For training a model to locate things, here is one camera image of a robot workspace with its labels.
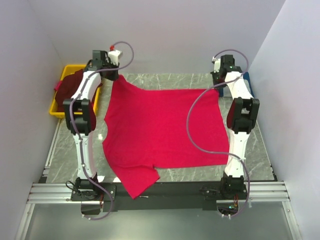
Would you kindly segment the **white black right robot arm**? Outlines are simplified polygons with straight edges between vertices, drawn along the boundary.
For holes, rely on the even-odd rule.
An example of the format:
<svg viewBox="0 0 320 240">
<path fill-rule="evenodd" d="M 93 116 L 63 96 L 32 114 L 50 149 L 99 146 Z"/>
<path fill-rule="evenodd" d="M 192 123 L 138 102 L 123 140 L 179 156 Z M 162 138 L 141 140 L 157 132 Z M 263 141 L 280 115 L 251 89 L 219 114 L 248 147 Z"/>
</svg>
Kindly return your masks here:
<svg viewBox="0 0 320 240">
<path fill-rule="evenodd" d="M 232 103 L 226 117 L 229 129 L 229 155 L 221 178 L 219 193 L 226 200 L 246 197 L 245 151 L 251 131 L 257 122 L 260 101 L 251 94 L 243 78 L 243 71 L 236 66 L 231 54 L 212 58 L 213 84 L 228 87 Z"/>
</svg>

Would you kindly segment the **bright red t-shirt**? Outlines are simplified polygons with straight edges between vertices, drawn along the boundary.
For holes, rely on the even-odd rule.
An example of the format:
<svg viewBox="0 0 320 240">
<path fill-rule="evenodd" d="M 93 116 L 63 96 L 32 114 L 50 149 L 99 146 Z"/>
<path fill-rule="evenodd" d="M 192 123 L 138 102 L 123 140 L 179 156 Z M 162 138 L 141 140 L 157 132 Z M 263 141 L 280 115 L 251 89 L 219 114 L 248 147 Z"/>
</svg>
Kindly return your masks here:
<svg viewBox="0 0 320 240">
<path fill-rule="evenodd" d="M 145 90 L 120 75 L 104 120 L 105 158 L 132 198 L 159 179 L 158 169 L 228 161 L 229 139 L 216 90 Z"/>
</svg>

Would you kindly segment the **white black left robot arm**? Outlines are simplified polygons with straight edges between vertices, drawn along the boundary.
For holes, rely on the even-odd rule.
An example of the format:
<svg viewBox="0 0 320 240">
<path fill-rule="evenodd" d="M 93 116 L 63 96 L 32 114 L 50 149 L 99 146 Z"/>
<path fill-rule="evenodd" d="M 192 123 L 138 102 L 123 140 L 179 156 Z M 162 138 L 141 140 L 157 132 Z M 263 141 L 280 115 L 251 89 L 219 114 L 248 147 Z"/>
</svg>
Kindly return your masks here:
<svg viewBox="0 0 320 240">
<path fill-rule="evenodd" d="M 94 50 L 92 59 L 83 69 L 82 79 L 75 93 L 63 101 L 66 126 L 73 139 L 77 154 L 77 178 L 72 184 L 72 194 L 88 201 L 103 195 L 112 195 L 99 184 L 93 155 L 93 131 L 96 129 L 96 115 L 93 100 L 97 89 L 106 78 L 118 79 L 119 60 L 122 51 L 113 46 L 109 51 Z"/>
</svg>

